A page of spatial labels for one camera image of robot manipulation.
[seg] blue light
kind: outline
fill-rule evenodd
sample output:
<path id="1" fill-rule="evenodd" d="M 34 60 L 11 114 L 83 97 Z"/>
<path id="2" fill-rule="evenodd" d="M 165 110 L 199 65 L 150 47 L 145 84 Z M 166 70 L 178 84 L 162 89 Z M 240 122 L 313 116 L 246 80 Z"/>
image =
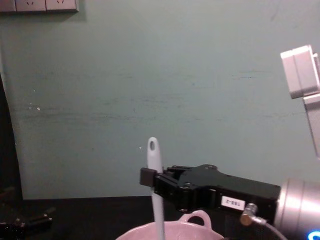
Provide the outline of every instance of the blue light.
<path id="1" fill-rule="evenodd" d="M 320 239 L 320 231 L 312 231 L 309 233 L 308 240 L 318 240 L 318 239 Z"/>

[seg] label sticker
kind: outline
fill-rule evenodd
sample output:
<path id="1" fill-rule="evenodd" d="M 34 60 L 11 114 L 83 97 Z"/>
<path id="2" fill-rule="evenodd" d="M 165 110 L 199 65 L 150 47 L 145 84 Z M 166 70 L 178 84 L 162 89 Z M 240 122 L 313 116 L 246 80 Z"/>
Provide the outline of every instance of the label sticker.
<path id="1" fill-rule="evenodd" d="M 228 196 L 222 196 L 221 205 L 228 208 L 243 211 L 245 210 L 246 202 L 240 199 L 236 199 Z"/>

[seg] white spoon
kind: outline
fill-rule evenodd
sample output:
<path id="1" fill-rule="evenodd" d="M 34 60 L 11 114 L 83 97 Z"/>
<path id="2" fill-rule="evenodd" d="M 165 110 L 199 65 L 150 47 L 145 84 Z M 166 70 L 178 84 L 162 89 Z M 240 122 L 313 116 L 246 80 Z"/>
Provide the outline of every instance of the white spoon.
<path id="1" fill-rule="evenodd" d="M 163 164 L 160 154 L 159 143 L 155 137 L 149 138 L 146 157 L 147 166 L 149 169 L 156 170 L 158 173 L 163 173 Z M 155 193 L 153 187 L 151 188 L 151 198 L 157 240 L 166 240 L 163 198 Z"/>

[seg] electrical socket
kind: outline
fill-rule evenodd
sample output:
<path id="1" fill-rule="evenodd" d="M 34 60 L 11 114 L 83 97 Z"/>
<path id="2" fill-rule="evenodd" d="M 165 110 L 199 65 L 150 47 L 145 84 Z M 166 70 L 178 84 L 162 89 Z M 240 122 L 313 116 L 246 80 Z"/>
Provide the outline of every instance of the electrical socket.
<path id="1" fill-rule="evenodd" d="M 0 12 L 8 13 L 16 11 L 15 0 L 0 0 Z"/>
<path id="2" fill-rule="evenodd" d="M 46 11 L 46 0 L 15 0 L 17 12 Z"/>
<path id="3" fill-rule="evenodd" d="M 78 12 L 79 2 L 77 0 L 45 0 L 47 11 L 74 11 Z"/>

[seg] green wall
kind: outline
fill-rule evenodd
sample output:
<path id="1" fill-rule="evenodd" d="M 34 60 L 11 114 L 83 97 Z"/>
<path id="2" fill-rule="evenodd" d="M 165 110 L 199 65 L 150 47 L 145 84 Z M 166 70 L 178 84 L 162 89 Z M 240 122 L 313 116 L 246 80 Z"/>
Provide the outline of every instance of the green wall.
<path id="1" fill-rule="evenodd" d="M 85 0 L 76 14 L 1 16 L 26 199 L 147 195 L 165 166 L 213 164 L 280 185 L 319 181 L 280 53 L 320 50 L 319 0 Z"/>

